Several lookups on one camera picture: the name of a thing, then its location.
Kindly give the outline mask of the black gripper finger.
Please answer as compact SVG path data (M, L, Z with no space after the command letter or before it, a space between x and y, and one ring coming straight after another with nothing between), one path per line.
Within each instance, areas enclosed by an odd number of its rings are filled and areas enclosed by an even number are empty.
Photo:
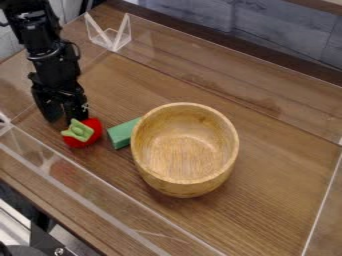
M86 97L70 98L64 103L64 112L66 123L70 123L72 119L78 121L88 118L88 101Z
M48 122L56 122L62 116L62 109L60 103L52 97L40 91L32 91L36 106L41 112L44 119Z

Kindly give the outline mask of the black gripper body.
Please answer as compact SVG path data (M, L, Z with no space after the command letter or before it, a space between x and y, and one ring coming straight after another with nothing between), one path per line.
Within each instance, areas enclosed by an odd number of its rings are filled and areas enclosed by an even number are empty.
M84 104L86 97L78 84L80 66L77 56L29 56L34 71L32 96L37 104Z

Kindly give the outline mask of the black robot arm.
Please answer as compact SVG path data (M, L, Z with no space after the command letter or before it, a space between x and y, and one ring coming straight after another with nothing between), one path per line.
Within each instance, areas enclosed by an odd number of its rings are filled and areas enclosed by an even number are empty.
M78 84L80 49L60 37L61 26L48 0L0 0L0 9L26 59L34 66L28 74L30 93L42 117L49 123L65 117L78 121L88 118L88 101Z

